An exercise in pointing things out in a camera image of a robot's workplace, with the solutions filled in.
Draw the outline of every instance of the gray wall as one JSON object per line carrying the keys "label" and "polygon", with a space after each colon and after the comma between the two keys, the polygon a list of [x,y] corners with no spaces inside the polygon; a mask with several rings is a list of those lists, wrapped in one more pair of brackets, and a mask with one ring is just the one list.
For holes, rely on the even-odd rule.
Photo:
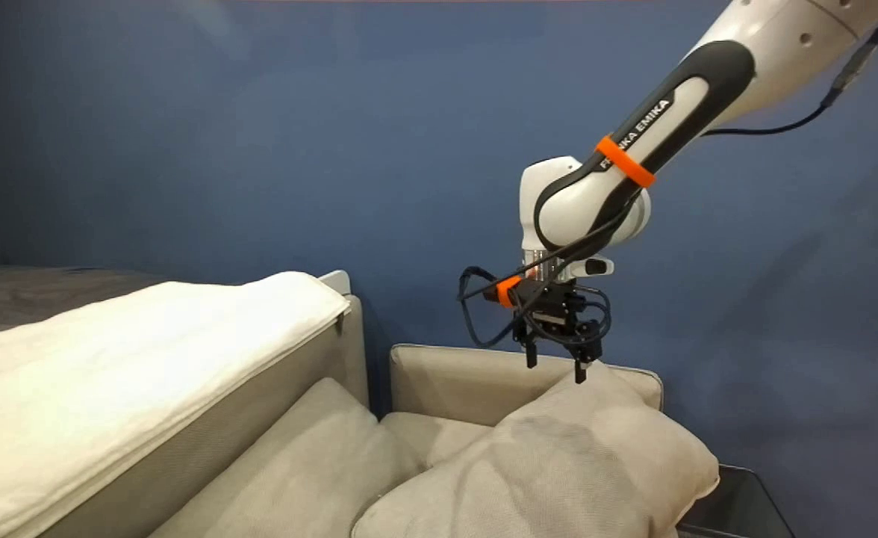
{"label": "gray wall", "polygon": [[[524,164],[582,155],[721,7],[0,0],[0,246],[221,282],[346,267],[382,388],[389,344],[465,344],[465,263],[518,263]],[[800,136],[692,148],[655,208],[609,252],[609,359],[660,372],[798,536],[878,536],[878,63]]]}

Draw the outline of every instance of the white pillow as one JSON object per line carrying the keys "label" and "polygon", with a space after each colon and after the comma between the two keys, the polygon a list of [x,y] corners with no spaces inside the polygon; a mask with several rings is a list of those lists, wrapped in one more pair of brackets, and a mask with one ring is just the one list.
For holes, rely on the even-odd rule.
{"label": "white pillow", "polygon": [[418,463],[334,381],[321,381],[156,536],[346,538]]}
{"label": "white pillow", "polygon": [[462,454],[382,496],[355,538],[674,536],[716,484],[715,454],[594,365],[555,384]]}

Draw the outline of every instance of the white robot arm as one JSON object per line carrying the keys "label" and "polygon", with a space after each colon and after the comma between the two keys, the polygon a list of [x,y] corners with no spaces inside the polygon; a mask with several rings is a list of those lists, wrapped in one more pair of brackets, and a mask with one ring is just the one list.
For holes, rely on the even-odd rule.
{"label": "white robot arm", "polygon": [[655,175],[709,128],[778,104],[855,45],[843,79],[878,43],[878,0],[733,0],[677,69],[585,161],[527,169],[521,188],[524,257],[512,278],[491,278],[488,300],[515,312],[512,332],[564,344],[579,365],[600,357],[600,324],[579,324],[589,300],[570,287],[606,276],[600,249],[636,236],[651,220]]}

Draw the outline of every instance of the black cable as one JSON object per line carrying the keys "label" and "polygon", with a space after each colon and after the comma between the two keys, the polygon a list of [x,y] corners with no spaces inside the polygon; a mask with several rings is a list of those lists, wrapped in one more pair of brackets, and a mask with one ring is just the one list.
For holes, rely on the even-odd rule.
{"label": "black cable", "polygon": [[712,128],[704,133],[704,139],[727,139],[727,136],[745,136],[745,139],[772,139],[772,136],[786,136],[786,133],[798,133],[806,122],[818,121],[857,79],[857,73],[864,69],[864,63],[875,55],[878,49],[878,31],[848,58],[848,63],[840,69],[840,76],[834,79],[828,96],[818,103],[818,107],[795,122],[786,125],[775,125],[775,128]]}

